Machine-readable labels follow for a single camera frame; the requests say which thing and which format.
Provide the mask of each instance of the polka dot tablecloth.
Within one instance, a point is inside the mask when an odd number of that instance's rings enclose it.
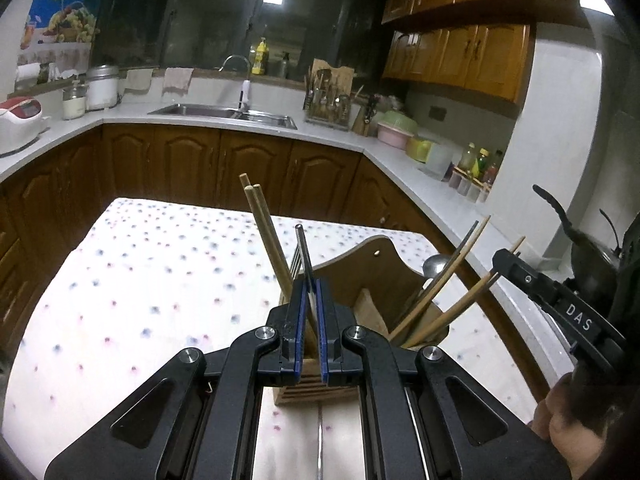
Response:
[[[287,260],[295,224],[320,264],[370,236],[389,236],[420,271],[435,248],[422,236],[274,217]],[[436,302],[466,292],[454,277]],[[181,348],[211,352],[260,326],[280,289],[248,213],[119,198],[106,209],[38,302],[9,377],[2,434],[41,479],[49,462]],[[442,348],[522,420],[535,402],[477,305]],[[364,478],[357,401],[323,403],[324,477]],[[318,406],[273,404],[265,391],[255,480],[314,479]]]

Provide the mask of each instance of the sink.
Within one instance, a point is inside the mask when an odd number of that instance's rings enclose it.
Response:
[[[290,130],[298,129],[296,127],[296,123],[294,123],[293,119],[289,116],[268,114],[266,112],[259,112],[258,110],[241,112],[236,108],[225,108],[221,106],[173,104],[165,108],[149,112],[149,115],[216,117],[220,119],[227,119],[230,122],[249,121],[252,123],[264,124],[265,126],[274,126],[276,128],[288,128]]]
[[[220,117],[222,119],[231,119],[237,111],[238,110],[235,108],[224,108],[220,106],[175,104],[149,112],[149,114]]]

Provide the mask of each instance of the white rice cooker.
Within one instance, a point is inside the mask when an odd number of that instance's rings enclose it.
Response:
[[[118,104],[118,67],[101,65],[86,71],[86,109],[104,110]]]
[[[48,117],[33,97],[13,97],[0,103],[0,154],[14,152],[47,129]]]

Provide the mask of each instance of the blue gripper pad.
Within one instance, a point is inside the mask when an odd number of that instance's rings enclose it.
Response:
[[[298,311],[298,328],[296,330],[296,361],[294,363],[293,372],[296,377],[296,384],[300,382],[300,375],[302,374],[302,359],[304,357],[304,343],[305,343],[305,321],[306,310],[309,302],[306,294],[306,283],[302,285],[302,297],[300,298],[300,309]]]
[[[316,315],[318,316],[318,355],[320,358],[320,378],[324,384],[329,380],[329,363],[326,356],[326,329],[324,326],[324,306],[320,280],[316,280]]]

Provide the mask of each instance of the poster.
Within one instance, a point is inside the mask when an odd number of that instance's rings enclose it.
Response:
[[[18,65],[55,63],[70,75],[88,69],[102,0],[33,0],[20,42]]]

